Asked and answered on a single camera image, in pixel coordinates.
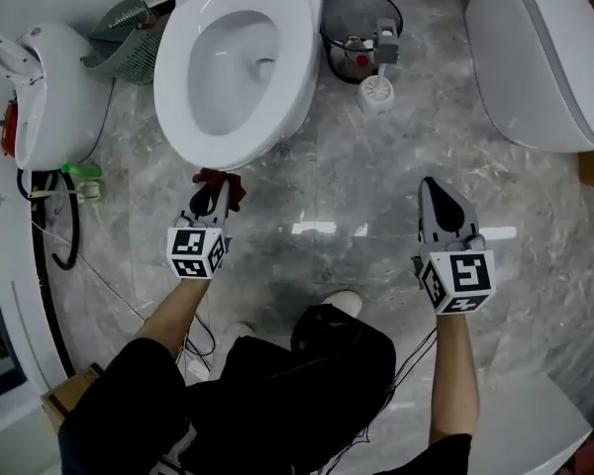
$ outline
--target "wire mesh trash can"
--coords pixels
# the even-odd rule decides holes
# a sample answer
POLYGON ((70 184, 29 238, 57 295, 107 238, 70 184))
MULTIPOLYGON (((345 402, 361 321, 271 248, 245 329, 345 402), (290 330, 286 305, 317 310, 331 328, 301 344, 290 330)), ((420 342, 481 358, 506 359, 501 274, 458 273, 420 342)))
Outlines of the wire mesh trash can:
POLYGON ((376 20, 390 18, 400 37, 403 16, 391 0, 324 0, 321 36, 332 72, 343 81, 360 83, 376 74, 376 20))
POLYGON ((88 35, 94 53, 81 62, 93 74, 150 84, 167 19, 142 0, 125 0, 108 11, 88 35))

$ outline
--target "white cube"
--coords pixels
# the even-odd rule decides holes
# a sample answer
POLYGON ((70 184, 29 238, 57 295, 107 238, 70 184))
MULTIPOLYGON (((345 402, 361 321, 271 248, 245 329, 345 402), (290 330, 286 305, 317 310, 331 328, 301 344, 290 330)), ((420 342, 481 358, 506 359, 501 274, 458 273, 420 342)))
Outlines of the white cube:
POLYGON ((420 278, 438 315, 475 312, 497 289, 491 250, 431 252, 420 278))
POLYGON ((179 278, 210 279, 226 252, 222 229, 172 227, 167 230, 167 260, 179 278))

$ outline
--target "person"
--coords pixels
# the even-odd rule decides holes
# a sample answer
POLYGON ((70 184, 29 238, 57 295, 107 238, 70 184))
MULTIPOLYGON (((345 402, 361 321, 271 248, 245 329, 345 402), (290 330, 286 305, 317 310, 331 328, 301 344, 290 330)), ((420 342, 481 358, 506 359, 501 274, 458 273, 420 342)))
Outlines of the person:
MULTIPOLYGON (((208 286, 183 280, 68 414, 64 475, 321 473, 389 403, 394 345, 349 291, 309 307, 290 349, 239 336, 219 378, 185 387, 175 359, 208 286)), ((383 474, 467 471, 479 398, 464 315, 437 317, 437 343, 429 447, 383 474)))

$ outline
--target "black t-shirt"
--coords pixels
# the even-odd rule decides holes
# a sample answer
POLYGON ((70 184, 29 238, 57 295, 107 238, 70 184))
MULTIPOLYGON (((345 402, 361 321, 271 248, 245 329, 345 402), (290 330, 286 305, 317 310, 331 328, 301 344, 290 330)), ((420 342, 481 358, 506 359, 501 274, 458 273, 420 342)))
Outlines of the black t-shirt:
MULTIPOLYGON (((169 352, 149 339, 132 341, 61 426, 62 473, 149 474, 161 455, 189 431, 181 414, 185 396, 182 376, 169 352)), ((468 434, 448 436, 405 466, 378 475, 465 475, 470 444, 468 434)))

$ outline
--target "dark red rag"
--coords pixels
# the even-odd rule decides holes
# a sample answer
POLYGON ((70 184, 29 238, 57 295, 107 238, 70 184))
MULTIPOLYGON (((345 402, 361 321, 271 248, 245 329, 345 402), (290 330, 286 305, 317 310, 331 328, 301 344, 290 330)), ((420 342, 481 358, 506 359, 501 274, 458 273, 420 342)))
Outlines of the dark red rag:
POLYGON ((213 169, 200 169, 198 174, 192 178, 194 183, 206 182, 213 203, 218 202, 220 189, 225 181, 229 181, 229 209, 238 212, 240 210, 240 201, 247 192, 242 187, 242 179, 233 172, 223 172, 213 169))

